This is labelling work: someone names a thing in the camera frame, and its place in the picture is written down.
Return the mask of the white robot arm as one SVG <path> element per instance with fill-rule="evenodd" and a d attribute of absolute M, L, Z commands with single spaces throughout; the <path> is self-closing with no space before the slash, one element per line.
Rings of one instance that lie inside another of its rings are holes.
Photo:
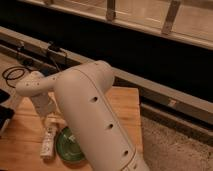
<path fill-rule="evenodd" d="M 105 98 L 113 83 L 112 67 L 94 61 L 50 76 L 34 71 L 15 89 L 39 115 L 61 111 L 93 171 L 150 171 Z"/>

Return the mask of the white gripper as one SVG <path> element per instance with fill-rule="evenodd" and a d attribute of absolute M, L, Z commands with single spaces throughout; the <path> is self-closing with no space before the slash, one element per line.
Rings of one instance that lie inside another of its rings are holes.
<path fill-rule="evenodd" d="M 48 93 L 40 93 L 32 96 L 30 100 L 36 113 L 41 119 L 45 131 L 51 130 L 51 123 L 47 121 L 47 118 L 53 120 L 60 129 L 65 127 L 65 121 L 62 119 L 62 115 L 59 112 L 55 101 Z"/>

